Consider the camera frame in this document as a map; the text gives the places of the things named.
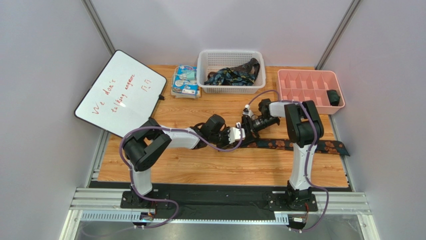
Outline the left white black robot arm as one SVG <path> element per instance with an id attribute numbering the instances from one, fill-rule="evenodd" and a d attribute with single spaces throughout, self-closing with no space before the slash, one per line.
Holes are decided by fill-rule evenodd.
<path id="1" fill-rule="evenodd" d="M 132 192 L 141 199 L 150 200 L 147 195 L 153 189 L 151 168 L 165 150 L 211 147 L 219 152 L 231 152 L 240 147 L 245 137 L 241 123 L 226 126 L 217 114 L 188 128 L 166 127 L 150 117 L 121 139 L 119 156 L 128 167 Z"/>

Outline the pink divided organizer tray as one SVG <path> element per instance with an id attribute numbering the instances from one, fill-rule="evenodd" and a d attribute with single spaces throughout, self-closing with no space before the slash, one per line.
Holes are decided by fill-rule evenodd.
<path id="1" fill-rule="evenodd" d="M 280 69 L 276 86 L 282 100 L 312 100 L 322 115 L 333 115 L 346 106 L 339 80 L 333 71 Z M 337 90 L 341 97 L 339 106 L 330 106 L 327 90 Z"/>

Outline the blue white packet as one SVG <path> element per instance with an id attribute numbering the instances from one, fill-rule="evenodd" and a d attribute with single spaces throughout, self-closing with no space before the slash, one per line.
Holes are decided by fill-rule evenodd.
<path id="1" fill-rule="evenodd" d="M 197 67 L 178 65 L 172 76 L 170 93 L 175 98 L 200 98 L 201 90 L 197 83 Z"/>

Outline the rolled black tie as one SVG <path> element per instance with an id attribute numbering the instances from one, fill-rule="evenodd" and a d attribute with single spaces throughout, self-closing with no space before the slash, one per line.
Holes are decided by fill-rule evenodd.
<path id="1" fill-rule="evenodd" d="M 340 104 L 341 96 L 338 94 L 337 90 L 329 89 L 326 91 L 327 98 L 330 106 L 338 107 Z"/>

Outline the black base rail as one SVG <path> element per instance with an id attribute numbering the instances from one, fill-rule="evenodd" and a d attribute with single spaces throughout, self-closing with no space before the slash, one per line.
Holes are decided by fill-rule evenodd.
<path id="1" fill-rule="evenodd" d="M 311 197 L 292 195 L 286 186 L 237 186 L 155 183 L 144 197 L 132 188 L 119 196 L 120 210 L 150 209 L 156 219 L 200 221 L 268 221 L 275 212 L 319 212 L 325 190 L 311 188 Z"/>

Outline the right aluminium frame post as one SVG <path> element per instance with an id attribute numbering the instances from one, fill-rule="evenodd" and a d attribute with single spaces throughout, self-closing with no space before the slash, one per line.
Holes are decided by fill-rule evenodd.
<path id="1" fill-rule="evenodd" d="M 352 21 L 352 18 L 356 14 L 357 10 L 359 9 L 360 5 L 363 3 L 363 0 L 352 0 L 350 2 L 350 5 L 348 6 L 345 14 L 343 15 L 343 18 L 339 22 L 336 30 L 334 31 L 329 43 L 327 44 L 324 52 L 322 53 L 319 61 L 315 65 L 315 70 L 322 70 L 324 66 L 326 65 L 328 59 L 332 55 L 335 47 L 338 45 L 341 37 L 345 33 L 348 25 Z"/>

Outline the black orange floral tie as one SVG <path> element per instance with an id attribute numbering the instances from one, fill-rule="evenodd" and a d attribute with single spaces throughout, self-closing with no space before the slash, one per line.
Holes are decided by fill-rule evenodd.
<path id="1" fill-rule="evenodd" d="M 240 148 L 253 148 L 253 149 L 275 149 L 283 151 L 293 151 L 294 144 L 289 139 L 277 138 L 260 138 L 254 142 L 242 144 Z M 330 154 L 340 156 L 350 156 L 349 151 L 343 142 L 338 140 L 323 140 L 318 141 L 316 153 Z"/>

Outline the white plastic basket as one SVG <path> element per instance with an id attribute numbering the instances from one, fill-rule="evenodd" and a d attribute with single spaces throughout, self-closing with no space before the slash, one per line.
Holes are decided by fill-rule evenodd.
<path id="1" fill-rule="evenodd" d="M 253 50 L 203 50 L 196 79 L 207 94 L 254 94 L 266 85 L 263 56 Z"/>

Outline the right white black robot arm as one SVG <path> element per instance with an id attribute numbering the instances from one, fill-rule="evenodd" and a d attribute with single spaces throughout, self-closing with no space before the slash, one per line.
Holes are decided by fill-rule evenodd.
<path id="1" fill-rule="evenodd" d="M 245 142 L 253 143 L 259 139 L 259 131 L 274 124 L 279 125 L 280 118 L 285 118 L 288 138 L 293 144 L 293 165 L 284 200 L 290 209 L 301 208 L 312 197 L 310 174 L 314 152 L 319 138 L 324 135 L 315 103 L 312 100 L 300 102 L 263 99 L 259 103 L 259 111 L 261 115 L 255 119 L 248 114 L 248 108 L 243 111 Z"/>

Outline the left aluminium frame post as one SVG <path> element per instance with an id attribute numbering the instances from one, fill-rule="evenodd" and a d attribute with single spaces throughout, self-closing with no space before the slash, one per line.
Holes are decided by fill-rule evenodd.
<path id="1" fill-rule="evenodd" d="M 81 1 L 90 16 L 96 30 L 99 33 L 99 36 L 101 40 L 103 41 L 108 53 L 112 56 L 114 52 L 116 51 L 114 44 L 107 32 L 107 29 L 105 28 L 104 24 L 102 23 L 102 20 L 96 10 L 96 7 L 92 0 L 82 0 Z"/>

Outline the white whiteboard black frame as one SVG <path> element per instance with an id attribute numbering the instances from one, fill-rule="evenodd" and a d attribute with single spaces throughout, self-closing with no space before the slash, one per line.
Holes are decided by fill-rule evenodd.
<path id="1" fill-rule="evenodd" d="M 124 137 L 154 112 L 167 79 L 127 53 L 116 50 L 74 111 L 74 115 Z"/>

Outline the aluminium frame post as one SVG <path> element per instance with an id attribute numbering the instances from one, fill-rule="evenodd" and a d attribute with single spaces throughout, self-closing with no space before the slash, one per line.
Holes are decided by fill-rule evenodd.
<path id="1" fill-rule="evenodd" d="M 101 40 L 103 41 L 108 53 L 112 56 L 114 52 L 116 51 L 114 44 L 107 32 L 107 29 L 105 28 L 104 24 L 102 23 L 102 20 L 96 10 L 96 7 L 92 0 L 82 0 L 81 1 L 90 16 L 96 30 L 99 33 L 99 36 Z"/>
<path id="2" fill-rule="evenodd" d="M 352 18 L 356 14 L 357 10 L 359 9 L 360 5 L 363 3 L 363 0 L 352 0 L 350 2 L 350 5 L 348 6 L 345 14 L 343 15 L 343 18 L 339 22 L 336 30 L 334 31 L 329 43 L 327 44 L 324 52 L 322 53 L 319 61 L 315 65 L 315 70 L 322 70 L 324 66 L 326 65 L 328 59 L 332 55 L 335 47 L 338 45 L 341 37 L 345 33 L 348 25 L 352 21 Z"/>

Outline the dark floral ties pile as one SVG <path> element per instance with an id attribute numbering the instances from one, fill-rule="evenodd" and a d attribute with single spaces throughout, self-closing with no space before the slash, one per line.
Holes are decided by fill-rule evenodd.
<path id="1" fill-rule="evenodd" d="M 256 82 L 261 65 L 256 58 L 235 67 L 225 67 L 216 72 L 210 72 L 204 85 L 207 86 L 246 86 L 251 87 Z"/>

